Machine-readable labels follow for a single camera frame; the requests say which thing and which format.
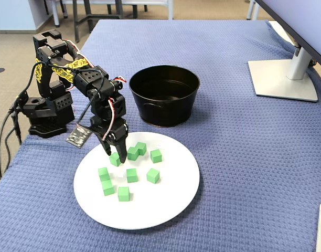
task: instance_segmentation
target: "power cord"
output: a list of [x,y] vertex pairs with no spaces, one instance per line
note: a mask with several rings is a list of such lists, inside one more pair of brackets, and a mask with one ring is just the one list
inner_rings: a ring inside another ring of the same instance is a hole
[[10,155],[10,149],[9,149],[9,145],[8,145],[8,138],[14,132],[14,130],[15,130],[15,127],[13,127],[12,130],[9,131],[9,133],[7,134],[7,136],[4,139],[5,148],[7,149],[7,153],[8,153],[8,162],[7,162],[7,165],[5,166],[4,171],[6,171],[10,165],[11,155]]
[[1,140],[2,140],[2,133],[3,133],[3,129],[4,129],[5,123],[7,122],[9,116],[11,115],[11,113],[12,112],[9,110],[7,115],[3,119],[3,122],[2,122],[2,125],[1,125],[1,128],[0,128],[0,180],[2,178],[2,171],[1,171]]
[[6,168],[5,170],[8,169],[9,167],[9,164],[10,164],[10,149],[9,149],[9,146],[8,146],[8,143],[7,143],[7,140],[8,138],[10,137],[10,135],[15,131],[16,132],[16,135],[17,135],[17,138],[18,138],[18,142],[19,144],[22,143],[22,140],[21,140],[21,135],[20,135],[20,127],[19,127],[19,123],[18,123],[18,113],[19,113],[19,109],[18,109],[18,101],[19,101],[19,97],[22,96],[22,94],[24,92],[26,92],[28,90],[28,88],[30,87],[31,85],[31,82],[32,82],[32,79],[33,79],[33,76],[34,76],[34,72],[35,72],[35,69],[36,69],[36,66],[38,66],[39,64],[44,64],[44,65],[47,65],[49,67],[55,67],[55,68],[61,68],[61,69],[65,69],[65,70],[70,70],[72,72],[75,72],[75,73],[79,73],[79,72],[86,72],[86,71],[94,71],[94,72],[98,72],[100,75],[101,75],[101,85],[100,85],[100,88],[97,90],[96,94],[90,99],[89,103],[87,104],[86,108],[84,109],[84,111],[82,112],[81,116],[79,117],[78,121],[77,121],[77,125],[80,125],[80,121],[82,120],[82,118],[84,117],[84,115],[86,114],[87,110],[89,109],[92,101],[94,100],[94,98],[99,94],[100,90],[102,89],[103,85],[104,85],[104,76],[103,76],[103,73],[98,70],[98,69],[82,69],[82,70],[78,70],[78,69],[72,69],[72,68],[69,68],[69,67],[62,67],[62,66],[56,66],[56,65],[52,65],[52,64],[47,64],[45,63],[44,61],[39,61],[39,62],[36,62],[34,65],[33,65],[33,68],[31,70],[31,74],[30,74],[30,79],[29,79],[29,82],[27,84],[27,86],[19,93],[19,95],[16,97],[16,100],[14,101],[12,107],[9,109],[6,117],[4,118],[3,122],[2,122],[2,125],[1,125],[1,128],[0,128],[0,180],[2,178],[2,169],[1,169],[1,141],[2,141],[2,134],[3,134],[3,129],[4,129],[4,126],[9,118],[9,116],[14,113],[14,115],[12,116],[13,117],[13,120],[14,120],[14,127],[12,128],[12,130],[10,130],[10,132],[7,134],[4,142],[5,142],[5,145],[6,145],[6,149],[7,149],[7,154],[8,154],[8,161],[7,161],[7,165],[6,165]]

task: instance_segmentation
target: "white plate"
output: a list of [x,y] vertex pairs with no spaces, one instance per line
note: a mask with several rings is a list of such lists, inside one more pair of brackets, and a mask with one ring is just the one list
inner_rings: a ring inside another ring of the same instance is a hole
[[[126,139],[127,149],[137,142],[147,152],[136,161],[126,160],[115,167],[101,145],[81,161],[74,177],[74,193],[80,207],[95,221],[118,229],[157,226],[180,214],[196,195],[200,175],[192,153],[178,141],[157,133],[133,132]],[[150,151],[160,149],[163,161],[153,164]],[[107,167],[115,193],[104,196],[98,168]],[[136,168],[138,182],[126,181],[126,169]],[[156,184],[146,180],[150,168],[160,171]],[[119,202],[117,188],[129,186],[131,201]]]

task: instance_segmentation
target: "monitor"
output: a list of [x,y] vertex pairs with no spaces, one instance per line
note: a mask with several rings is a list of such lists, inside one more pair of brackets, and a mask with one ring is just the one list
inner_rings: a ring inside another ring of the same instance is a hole
[[255,0],[301,46],[292,60],[249,61],[256,94],[317,101],[306,73],[312,58],[321,64],[321,0]]

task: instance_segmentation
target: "floor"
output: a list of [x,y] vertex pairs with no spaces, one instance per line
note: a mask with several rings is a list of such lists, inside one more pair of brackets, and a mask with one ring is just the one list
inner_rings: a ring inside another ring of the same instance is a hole
[[[246,19],[249,4],[244,0],[174,0],[174,17],[175,19]],[[83,6],[78,6],[81,15],[84,15]],[[64,38],[74,41],[72,6],[68,5],[67,10],[69,18],[63,19],[60,10],[61,26],[57,28]],[[104,5],[92,5],[94,13],[107,13]],[[124,15],[126,18],[132,18],[132,7],[124,6]],[[144,12],[143,6],[138,7],[139,19],[167,19],[167,9],[163,6],[148,6],[148,12]],[[269,19],[271,17],[264,11],[260,10],[259,19]],[[55,28],[51,20],[42,30]],[[89,33],[85,23],[79,28],[80,42],[79,48],[87,40]],[[0,126],[1,122],[12,104],[15,97],[25,87],[28,82],[32,65],[34,64],[35,51],[32,41],[32,35],[27,34],[0,34],[0,67],[5,71],[0,73]],[[38,96],[37,85],[33,80],[29,89],[30,96]],[[19,118],[22,138],[27,134],[29,123],[27,118],[20,115]],[[4,136],[12,128],[11,121],[8,121],[5,127]],[[18,150],[18,141],[14,135],[9,139],[9,146],[12,156]],[[7,154],[2,146],[2,164],[6,164]]]

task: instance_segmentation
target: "label tag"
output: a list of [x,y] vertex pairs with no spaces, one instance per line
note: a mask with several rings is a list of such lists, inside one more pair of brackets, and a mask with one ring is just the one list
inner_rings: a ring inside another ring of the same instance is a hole
[[66,141],[78,148],[81,148],[91,134],[92,131],[79,125],[71,132]]

